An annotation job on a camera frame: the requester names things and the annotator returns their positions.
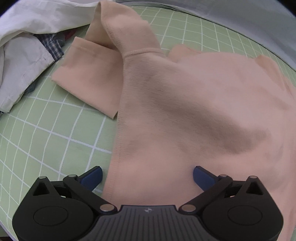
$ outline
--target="plaid fabric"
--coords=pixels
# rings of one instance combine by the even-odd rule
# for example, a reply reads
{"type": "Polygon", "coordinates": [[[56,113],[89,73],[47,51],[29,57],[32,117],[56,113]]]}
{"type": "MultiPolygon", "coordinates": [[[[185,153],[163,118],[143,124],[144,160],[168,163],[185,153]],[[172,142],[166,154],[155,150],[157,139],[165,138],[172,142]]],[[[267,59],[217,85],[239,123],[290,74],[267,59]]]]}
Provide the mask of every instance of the plaid fabric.
{"type": "Polygon", "coordinates": [[[52,55],[55,61],[58,61],[63,55],[59,40],[56,39],[57,34],[35,34],[34,36],[39,39],[47,51],[52,55]]]}

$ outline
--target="bed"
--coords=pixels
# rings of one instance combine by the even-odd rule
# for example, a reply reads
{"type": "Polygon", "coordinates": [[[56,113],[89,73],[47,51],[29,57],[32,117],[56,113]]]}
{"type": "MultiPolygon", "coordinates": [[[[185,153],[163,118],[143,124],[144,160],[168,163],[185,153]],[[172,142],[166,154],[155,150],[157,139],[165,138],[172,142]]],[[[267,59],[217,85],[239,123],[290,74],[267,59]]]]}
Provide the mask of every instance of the bed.
{"type": "MultiPolygon", "coordinates": [[[[230,52],[275,60],[296,85],[296,72],[272,52],[245,36],[213,22],[158,7],[132,6],[153,29],[168,53],[175,44],[209,52],[230,52]]],[[[84,37],[88,26],[74,36],[84,37]]],[[[63,47],[67,51],[74,36],[63,47]]],[[[36,89],[23,96],[0,119],[0,222],[16,240],[12,217],[38,176],[61,180],[99,165],[107,176],[116,120],[85,104],[52,80],[61,59],[39,77],[36,89]]],[[[102,183],[94,192],[102,193],[102,183]]],[[[296,240],[296,230],[292,241],[296,240]]]]}

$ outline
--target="gray fabric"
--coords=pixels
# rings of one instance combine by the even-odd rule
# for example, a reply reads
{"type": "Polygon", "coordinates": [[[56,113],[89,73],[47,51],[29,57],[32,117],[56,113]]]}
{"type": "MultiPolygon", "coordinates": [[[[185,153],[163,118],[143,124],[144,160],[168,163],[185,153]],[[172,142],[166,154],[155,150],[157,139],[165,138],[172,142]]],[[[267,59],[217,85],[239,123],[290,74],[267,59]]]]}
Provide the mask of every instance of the gray fabric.
{"type": "Polygon", "coordinates": [[[296,70],[296,17],[277,0],[117,0],[169,7],[221,24],[266,47],[296,70]]]}

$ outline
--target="silver screw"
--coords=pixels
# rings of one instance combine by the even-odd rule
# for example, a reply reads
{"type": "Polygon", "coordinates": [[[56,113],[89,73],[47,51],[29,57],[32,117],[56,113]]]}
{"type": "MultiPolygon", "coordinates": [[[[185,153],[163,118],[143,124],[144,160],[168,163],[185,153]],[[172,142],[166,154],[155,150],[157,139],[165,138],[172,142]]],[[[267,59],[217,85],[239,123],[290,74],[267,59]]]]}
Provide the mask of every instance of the silver screw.
{"type": "Polygon", "coordinates": [[[100,206],[100,209],[103,212],[111,212],[115,209],[115,207],[112,204],[103,204],[100,206]]]}
{"type": "Polygon", "coordinates": [[[185,204],[182,206],[182,210],[184,212],[188,212],[188,213],[191,213],[191,212],[194,212],[196,210],[196,207],[192,204],[185,204]]]}

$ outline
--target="white logo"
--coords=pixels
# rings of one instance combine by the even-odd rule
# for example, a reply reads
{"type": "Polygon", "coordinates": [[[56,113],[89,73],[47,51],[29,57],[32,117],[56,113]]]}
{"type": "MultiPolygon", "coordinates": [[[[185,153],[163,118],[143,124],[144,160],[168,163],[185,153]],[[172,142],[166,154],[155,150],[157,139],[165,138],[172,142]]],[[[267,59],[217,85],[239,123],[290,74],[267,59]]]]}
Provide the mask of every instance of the white logo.
{"type": "Polygon", "coordinates": [[[147,213],[150,213],[150,212],[153,211],[153,209],[151,209],[151,208],[148,207],[148,208],[144,209],[144,211],[147,212],[147,213]]]}

